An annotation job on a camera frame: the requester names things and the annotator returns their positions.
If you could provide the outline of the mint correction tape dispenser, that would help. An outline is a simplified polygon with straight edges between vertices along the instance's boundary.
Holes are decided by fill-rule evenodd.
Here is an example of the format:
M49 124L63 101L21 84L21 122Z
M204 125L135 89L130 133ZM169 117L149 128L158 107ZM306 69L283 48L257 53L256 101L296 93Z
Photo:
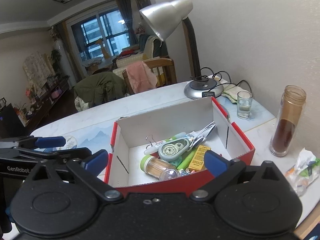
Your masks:
M162 143L158 148L158 155L164 161L175 161L184 152L189 150L190 142L185 138L178 138L175 140Z

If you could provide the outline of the white sunglasses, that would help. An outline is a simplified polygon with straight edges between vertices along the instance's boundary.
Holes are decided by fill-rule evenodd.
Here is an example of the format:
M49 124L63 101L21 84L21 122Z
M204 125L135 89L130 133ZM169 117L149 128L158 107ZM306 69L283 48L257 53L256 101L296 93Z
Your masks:
M216 123L213 121L208 124L206 127L198 131L198 137L194 139L192 143L190 143L190 148L194 148L195 146L199 145L200 143L204 142L210 133L215 129Z

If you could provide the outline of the blue mountain table mat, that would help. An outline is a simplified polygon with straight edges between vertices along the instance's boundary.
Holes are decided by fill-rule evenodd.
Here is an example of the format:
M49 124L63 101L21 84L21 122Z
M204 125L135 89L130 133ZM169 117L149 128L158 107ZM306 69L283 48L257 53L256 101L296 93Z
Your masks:
M98 152L99 150L107 150L108 153L111 153L112 150L110 142L112 129L112 126L86 127L71 133L64 134L63 137L66 140L64 146L37 148L37 150L40 150L42 152L52 152L86 147L92 152L92 154Z

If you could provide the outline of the dark tv cabinet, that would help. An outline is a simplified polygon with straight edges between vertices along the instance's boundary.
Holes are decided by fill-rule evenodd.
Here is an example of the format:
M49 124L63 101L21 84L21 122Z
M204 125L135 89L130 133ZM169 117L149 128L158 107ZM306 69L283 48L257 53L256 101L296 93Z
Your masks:
M30 135L46 124L76 112L73 89L64 77L51 87L34 104L18 108L12 104L1 107L1 138Z

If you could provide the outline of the yellow small box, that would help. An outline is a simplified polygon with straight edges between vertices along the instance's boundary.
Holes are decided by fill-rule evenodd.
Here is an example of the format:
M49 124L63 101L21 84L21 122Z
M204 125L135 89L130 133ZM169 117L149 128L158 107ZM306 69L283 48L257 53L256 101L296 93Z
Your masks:
M197 150L196 150L196 152L195 152L195 154L194 154L194 156L188 166L188 170L190 172L199 172L199 171L202 171L205 169L204 155L208 150L211 150L211 148L208 146L204 146L204 145L200 145L197 148Z

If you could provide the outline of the red white cardboard box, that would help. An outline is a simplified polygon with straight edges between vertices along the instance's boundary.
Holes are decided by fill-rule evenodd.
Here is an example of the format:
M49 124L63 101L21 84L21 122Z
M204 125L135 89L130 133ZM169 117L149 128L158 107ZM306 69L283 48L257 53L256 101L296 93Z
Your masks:
M191 193L213 178L212 150L250 164L255 148L215 98L180 103L114 123L104 181L121 193Z

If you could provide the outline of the toothpick jar green lid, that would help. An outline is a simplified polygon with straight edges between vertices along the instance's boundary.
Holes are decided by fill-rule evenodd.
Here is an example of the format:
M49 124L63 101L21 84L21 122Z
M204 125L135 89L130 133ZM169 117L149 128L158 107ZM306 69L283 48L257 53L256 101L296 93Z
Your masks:
M159 180L159 175L166 169L174 168L176 167L174 165L171 165L170 163L167 163L166 161L163 161L161 159L158 159L152 155L146 155L141 161L140 161L140 169L145 172L146 174L156 178Z

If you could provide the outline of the olive green jacket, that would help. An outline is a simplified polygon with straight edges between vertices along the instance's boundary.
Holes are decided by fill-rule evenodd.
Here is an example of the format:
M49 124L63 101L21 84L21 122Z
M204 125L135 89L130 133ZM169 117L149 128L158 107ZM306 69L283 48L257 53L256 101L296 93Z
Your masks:
M79 97L89 108L125 97L127 85L113 72L101 72L86 77L74 86L74 97Z

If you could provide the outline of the pink binder clip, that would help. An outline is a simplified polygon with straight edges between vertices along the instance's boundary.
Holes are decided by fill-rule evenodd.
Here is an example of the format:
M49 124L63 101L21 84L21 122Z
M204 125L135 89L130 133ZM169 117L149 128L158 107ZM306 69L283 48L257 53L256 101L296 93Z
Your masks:
M146 146L146 150L158 150L161 143L153 139L153 135L147 135L145 139L149 142L149 144Z

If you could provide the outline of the black power adapter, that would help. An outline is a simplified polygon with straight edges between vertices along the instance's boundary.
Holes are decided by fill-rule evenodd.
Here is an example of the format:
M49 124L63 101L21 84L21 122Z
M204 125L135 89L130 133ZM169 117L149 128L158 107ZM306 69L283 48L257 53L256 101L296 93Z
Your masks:
M203 98L206 98L206 97L216 98L216 95L215 95L215 92L208 91L208 92L202 92L202 97Z

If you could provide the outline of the white green towel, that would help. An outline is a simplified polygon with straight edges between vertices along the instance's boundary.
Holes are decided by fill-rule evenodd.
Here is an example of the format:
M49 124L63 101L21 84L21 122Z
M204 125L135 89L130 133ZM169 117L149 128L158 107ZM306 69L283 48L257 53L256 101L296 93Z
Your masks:
M239 92L247 92L247 90L242 89L241 87L236 85L225 83L222 86L223 86L223 92L221 96L227 98L232 104L237 104Z

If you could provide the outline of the wooden chair pink cloth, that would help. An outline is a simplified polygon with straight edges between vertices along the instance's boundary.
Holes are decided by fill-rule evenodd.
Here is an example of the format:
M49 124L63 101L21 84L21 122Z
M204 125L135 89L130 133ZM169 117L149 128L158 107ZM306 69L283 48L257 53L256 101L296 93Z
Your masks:
M156 88L173 85L177 83L175 65L172 59L157 58L146 60L143 62L151 69L153 74L157 76L158 82ZM122 75L127 85L128 93L130 95L135 94L130 86L126 73L126 68L123 70Z

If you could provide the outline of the pink cloth on chair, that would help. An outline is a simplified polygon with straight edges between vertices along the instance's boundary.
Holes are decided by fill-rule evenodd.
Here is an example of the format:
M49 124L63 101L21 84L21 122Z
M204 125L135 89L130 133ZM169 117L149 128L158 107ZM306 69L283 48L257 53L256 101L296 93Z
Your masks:
M126 73L135 94L155 89L157 86L157 76L143 61L129 64Z

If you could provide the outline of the brown powder glass jar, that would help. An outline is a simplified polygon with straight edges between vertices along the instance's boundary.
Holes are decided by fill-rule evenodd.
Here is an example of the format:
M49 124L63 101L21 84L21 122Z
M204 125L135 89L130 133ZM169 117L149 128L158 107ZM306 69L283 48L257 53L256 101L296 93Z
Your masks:
M287 155L306 103L306 92L299 86L287 85L280 101L276 130L269 149L277 157Z

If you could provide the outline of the silver desk lamp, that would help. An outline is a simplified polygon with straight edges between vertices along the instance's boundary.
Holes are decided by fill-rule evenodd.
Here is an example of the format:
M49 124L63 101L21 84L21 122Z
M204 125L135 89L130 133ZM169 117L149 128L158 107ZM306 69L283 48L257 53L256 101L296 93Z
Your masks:
M221 82L203 76L200 71L195 31L188 18L192 9L191 0L173 0L152 4L139 12L144 23L161 41L167 43L169 56L176 61L177 79L184 81L192 76L184 88L185 96L199 99L202 92L212 91L218 97L223 92Z

